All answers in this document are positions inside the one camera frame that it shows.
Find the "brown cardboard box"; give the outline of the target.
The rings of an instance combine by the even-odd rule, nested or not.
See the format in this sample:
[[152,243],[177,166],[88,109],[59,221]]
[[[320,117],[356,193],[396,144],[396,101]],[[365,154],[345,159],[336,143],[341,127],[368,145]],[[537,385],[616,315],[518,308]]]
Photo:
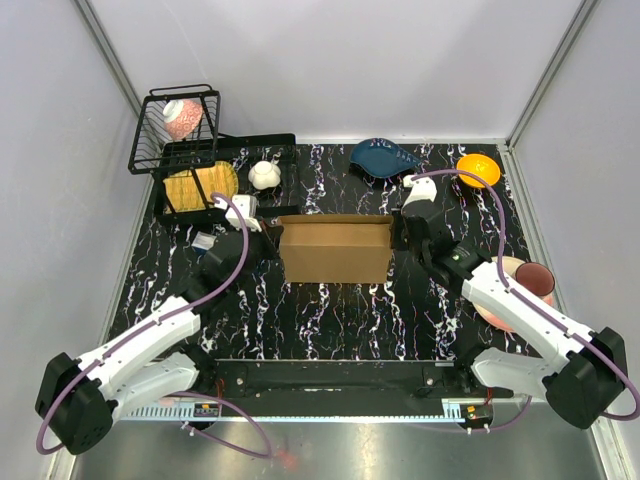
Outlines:
[[390,215],[308,214],[279,218],[288,283],[382,284],[392,258]]

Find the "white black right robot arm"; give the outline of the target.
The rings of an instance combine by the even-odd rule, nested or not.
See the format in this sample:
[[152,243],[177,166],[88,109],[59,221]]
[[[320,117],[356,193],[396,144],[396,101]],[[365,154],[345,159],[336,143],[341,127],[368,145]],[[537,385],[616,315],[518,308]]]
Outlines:
[[537,353],[472,350],[453,374],[463,395],[476,396],[490,387],[543,398],[567,423],[587,429],[626,390],[620,334],[609,327],[596,332],[524,289],[488,252],[454,240],[431,202],[393,210],[391,246],[410,252],[437,285],[507,323]]

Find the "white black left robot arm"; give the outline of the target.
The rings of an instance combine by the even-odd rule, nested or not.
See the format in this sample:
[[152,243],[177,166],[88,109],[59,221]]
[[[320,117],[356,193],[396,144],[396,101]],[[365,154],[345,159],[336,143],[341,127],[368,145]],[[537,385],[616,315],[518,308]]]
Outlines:
[[[146,318],[77,358],[52,358],[35,403],[42,419],[38,452],[82,454],[116,422],[163,397],[226,393],[217,361],[181,342],[198,333],[262,262],[278,259],[282,233],[261,223],[255,231],[218,235],[177,291]],[[58,447],[46,446],[51,438]]]

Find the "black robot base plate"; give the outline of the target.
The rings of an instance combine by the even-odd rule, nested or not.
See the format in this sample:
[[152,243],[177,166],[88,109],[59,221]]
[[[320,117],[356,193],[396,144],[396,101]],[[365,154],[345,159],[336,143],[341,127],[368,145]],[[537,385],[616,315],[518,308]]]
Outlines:
[[400,393],[418,398],[510,398],[498,387],[486,387],[452,363],[396,360],[231,360],[197,367],[185,392],[237,401],[274,392]]

